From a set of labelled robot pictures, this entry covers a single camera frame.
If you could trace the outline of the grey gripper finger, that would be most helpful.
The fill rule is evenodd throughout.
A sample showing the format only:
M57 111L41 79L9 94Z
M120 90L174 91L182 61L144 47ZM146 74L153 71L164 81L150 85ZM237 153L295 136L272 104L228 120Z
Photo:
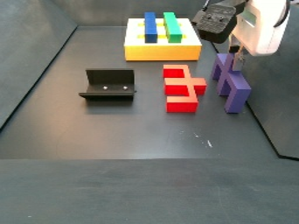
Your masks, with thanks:
M244 58L244 47L241 46L237 49L237 52L233 55L233 61L232 61L232 70L240 71L241 67L244 66L245 58Z
M228 52L229 53L236 53L240 48L240 43L236 38L229 38L228 39Z

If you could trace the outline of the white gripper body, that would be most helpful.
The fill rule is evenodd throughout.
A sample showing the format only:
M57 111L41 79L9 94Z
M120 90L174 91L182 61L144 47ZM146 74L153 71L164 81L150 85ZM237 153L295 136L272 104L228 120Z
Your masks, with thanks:
M248 0L232 31L252 56L276 52L289 17L288 0Z

